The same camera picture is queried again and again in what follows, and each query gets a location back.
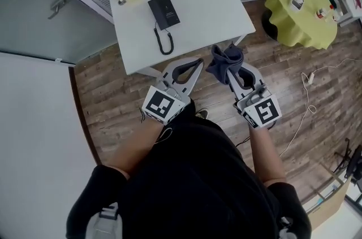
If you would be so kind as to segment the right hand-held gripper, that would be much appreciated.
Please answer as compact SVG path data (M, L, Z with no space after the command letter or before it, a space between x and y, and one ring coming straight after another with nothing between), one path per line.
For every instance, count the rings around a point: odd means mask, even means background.
M253 129L265 127L282 117L276 96L264 84L256 67L242 64L239 69L242 82L230 70L227 71L227 77L237 101L234 107Z

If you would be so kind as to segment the dark grey cloth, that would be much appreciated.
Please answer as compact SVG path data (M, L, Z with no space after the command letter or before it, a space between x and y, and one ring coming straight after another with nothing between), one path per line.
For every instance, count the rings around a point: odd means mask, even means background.
M227 71L235 74L240 70L244 60L242 51L231 43L224 50L218 45L213 45L211 54L213 59L205 71L212 74L223 85L228 85L230 80Z

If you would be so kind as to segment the black box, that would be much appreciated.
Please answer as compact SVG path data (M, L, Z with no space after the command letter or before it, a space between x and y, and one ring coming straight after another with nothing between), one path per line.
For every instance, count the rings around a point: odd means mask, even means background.
M148 1L148 5L160 30L180 23L180 19L171 0L150 0Z

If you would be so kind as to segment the round yellow-green table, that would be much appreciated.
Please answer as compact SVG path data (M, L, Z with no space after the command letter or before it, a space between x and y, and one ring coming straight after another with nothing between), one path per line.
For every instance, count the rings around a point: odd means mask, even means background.
M290 7L291 0L266 0L265 7L270 10L269 21L278 29L277 41L293 47L301 44L305 47L327 49L337 35L337 23L328 22L315 16L316 11L329 9L329 0L304 0L300 11Z

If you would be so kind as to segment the person's left forearm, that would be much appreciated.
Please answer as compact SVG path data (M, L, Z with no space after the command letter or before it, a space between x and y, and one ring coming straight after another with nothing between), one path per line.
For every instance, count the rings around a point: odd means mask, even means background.
M163 124L145 119L134 132L122 142L105 166L132 175L141 161L149 154L163 130Z

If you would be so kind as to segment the black stand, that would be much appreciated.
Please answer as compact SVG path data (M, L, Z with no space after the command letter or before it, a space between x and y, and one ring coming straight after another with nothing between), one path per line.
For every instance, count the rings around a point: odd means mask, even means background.
M340 163L337 165L334 173L340 170L346 170L345 178L351 179L354 185L358 185L362 192L362 145L358 145L357 148L352 152L350 148L350 139L345 138L347 143L344 154L335 152L334 155L342 158Z

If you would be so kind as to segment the person's right forearm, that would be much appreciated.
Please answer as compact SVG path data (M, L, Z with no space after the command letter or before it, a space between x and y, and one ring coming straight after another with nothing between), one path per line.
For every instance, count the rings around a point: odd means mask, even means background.
M283 163L269 131L266 128L254 129L249 126L249 136L252 150L255 174L268 187L277 182L286 182Z

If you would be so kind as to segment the white rectangular table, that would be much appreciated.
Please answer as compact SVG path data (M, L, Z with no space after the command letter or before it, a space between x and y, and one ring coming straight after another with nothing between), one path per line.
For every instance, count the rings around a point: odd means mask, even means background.
M110 0L126 74L151 75L153 66L219 42L238 44L255 27L241 0L171 0L180 23L155 35L150 0Z

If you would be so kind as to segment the brown cardboard box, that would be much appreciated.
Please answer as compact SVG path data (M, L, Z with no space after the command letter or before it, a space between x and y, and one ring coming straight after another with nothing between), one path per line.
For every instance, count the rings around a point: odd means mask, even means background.
M320 204L307 212L312 231L332 217L341 207L347 194L351 178L346 180L331 195L324 198Z

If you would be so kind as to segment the person's black shirt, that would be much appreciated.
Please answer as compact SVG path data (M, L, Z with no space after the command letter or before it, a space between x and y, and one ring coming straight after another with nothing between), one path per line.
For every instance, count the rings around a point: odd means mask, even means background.
M188 105L132 175L96 166L66 239L311 239L295 188L266 187L224 131Z

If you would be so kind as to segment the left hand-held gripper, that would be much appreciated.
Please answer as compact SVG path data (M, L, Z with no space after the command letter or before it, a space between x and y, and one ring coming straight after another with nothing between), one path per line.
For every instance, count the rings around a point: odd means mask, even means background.
M155 86L148 90L142 112L145 116L168 125L191 102L188 96L204 67L201 58L182 58L171 62Z

